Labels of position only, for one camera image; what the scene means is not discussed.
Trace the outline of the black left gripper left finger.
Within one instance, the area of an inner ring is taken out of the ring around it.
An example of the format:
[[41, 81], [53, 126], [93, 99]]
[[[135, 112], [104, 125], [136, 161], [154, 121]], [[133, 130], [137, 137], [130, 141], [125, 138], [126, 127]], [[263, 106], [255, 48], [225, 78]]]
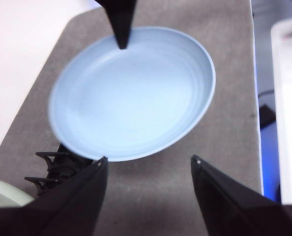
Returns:
[[0, 236], [91, 236], [105, 197], [103, 157], [22, 207], [0, 207]]

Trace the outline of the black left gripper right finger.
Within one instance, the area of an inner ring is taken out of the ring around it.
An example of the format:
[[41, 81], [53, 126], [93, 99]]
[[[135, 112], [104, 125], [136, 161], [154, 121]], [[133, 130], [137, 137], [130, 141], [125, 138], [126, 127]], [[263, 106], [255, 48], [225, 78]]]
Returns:
[[292, 205], [262, 196], [196, 155], [191, 173], [210, 236], [292, 236]]

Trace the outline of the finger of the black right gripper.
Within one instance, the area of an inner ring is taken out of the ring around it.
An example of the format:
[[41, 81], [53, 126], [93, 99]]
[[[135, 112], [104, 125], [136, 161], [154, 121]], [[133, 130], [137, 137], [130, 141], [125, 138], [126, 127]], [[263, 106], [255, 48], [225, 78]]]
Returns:
[[130, 37], [131, 24], [137, 1], [97, 0], [96, 2], [106, 11], [118, 47], [120, 49], [126, 49]]

